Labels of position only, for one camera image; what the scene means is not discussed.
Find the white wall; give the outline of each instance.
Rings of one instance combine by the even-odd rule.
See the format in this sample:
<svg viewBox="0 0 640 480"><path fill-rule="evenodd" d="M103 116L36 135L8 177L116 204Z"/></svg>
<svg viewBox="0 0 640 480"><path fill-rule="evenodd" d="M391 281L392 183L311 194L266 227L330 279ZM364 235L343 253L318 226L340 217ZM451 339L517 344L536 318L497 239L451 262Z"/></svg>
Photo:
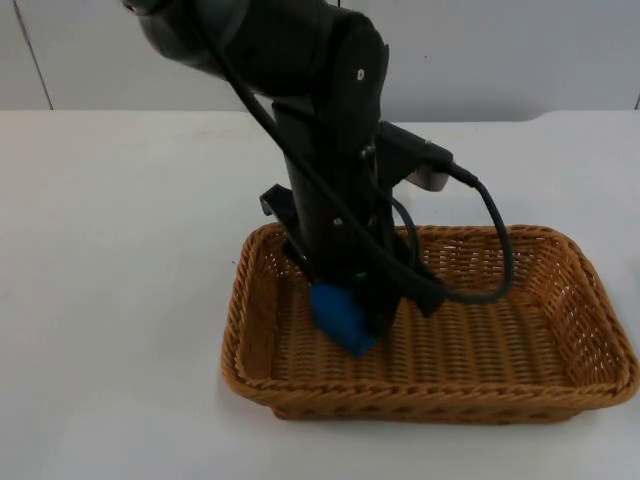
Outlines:
<svg viewBox="0 0 640 480"><path fill-rule="evenodd" d="M18 4L55 108L242 108L224 82L156 54L118 0ZM384 113L393 120L632 109L640 94L638 0L342 4L371 16L391 44Z"/></svg>
<svg viewBox="0 0 640 480"><path fill-rule="evenodd" d="M407 120L632 109L638 0L343 0L391 45L384 110Z"/></svg>
<svg viewBox="0 0 640 480"><path fill-rule="evenodd" d="M152 50L119 0L19 0L59 109L240 110L231 87Z"/></svg>
<svg viewBox="0 0 640 480"><path fill-rule="evenodd" d="M11 0L0 0L0 109L49 108Z"/></svg>

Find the woven basket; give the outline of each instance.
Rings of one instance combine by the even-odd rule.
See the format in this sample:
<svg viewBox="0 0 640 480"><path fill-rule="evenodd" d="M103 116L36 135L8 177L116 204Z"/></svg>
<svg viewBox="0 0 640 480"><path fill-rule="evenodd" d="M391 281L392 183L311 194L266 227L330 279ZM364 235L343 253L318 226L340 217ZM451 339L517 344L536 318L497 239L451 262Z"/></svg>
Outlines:
<svg viewBox="0 0 640 480"><path fill-rule="evenodd" d="M423 227L424 260L448 285L502 280L493 228ZM515 281L494 305L409 301L356 360L314 327L309 284L269 225L246 241L222 352L231 389L286 419L549 423L622 403L638 364L589 261L548 228L512 227Z"/></svg>

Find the blue object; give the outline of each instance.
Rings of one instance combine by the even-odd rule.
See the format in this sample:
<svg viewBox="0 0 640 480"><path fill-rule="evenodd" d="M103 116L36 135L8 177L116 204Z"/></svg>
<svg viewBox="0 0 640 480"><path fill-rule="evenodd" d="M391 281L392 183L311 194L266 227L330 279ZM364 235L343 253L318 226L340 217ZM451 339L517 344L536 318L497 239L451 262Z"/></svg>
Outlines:
<svg viewBox="0 0 640 480"><path fill-rule="evenodd" d="M351 290L317 283L311 287L311 307L317 327L354 357L375 345L365 312Z"/></svg>

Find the white table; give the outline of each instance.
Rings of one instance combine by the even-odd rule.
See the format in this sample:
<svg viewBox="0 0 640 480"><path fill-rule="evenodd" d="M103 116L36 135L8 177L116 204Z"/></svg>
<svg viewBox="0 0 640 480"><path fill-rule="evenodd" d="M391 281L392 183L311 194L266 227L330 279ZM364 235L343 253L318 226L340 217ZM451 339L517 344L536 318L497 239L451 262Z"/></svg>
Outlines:
<svg viewBox="0 0 640 480"><path fill-rule="evenodd" d="M508 223L574 238L640 345L640 114L411 124ZM600 479L640 474L640 399L555 426L289 423L229 392L234 263L285 182L244 114L0 114L0 478ZM470 189L398 195L485 224Z"/></svg>

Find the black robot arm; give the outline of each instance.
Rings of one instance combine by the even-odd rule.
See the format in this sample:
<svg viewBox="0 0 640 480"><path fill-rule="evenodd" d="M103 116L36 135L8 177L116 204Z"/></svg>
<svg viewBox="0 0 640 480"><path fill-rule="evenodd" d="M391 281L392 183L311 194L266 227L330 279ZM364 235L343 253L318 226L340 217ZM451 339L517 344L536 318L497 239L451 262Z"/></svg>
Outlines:
<svg viewBox="0 0 640 480"><path fill-rule="evenodd" d="M367 319L363 335L385 334L402 296L428 316L445 299L487 303L507 291L509 239L484 186L445 149L380 123L389 49L367 17L324 0L123 3L163 56L227 79L282 148L291 190L269 190L263 209L283 224L286 252L314 284L357 299ZM274 100L274 119L251 90ZM415 226L392 197L404 178L439 190L447 174L480 191L498 229L505 278L491 294L443 287L422 263ZM407 224L409 244L395 233L392 208Z"/></svg>

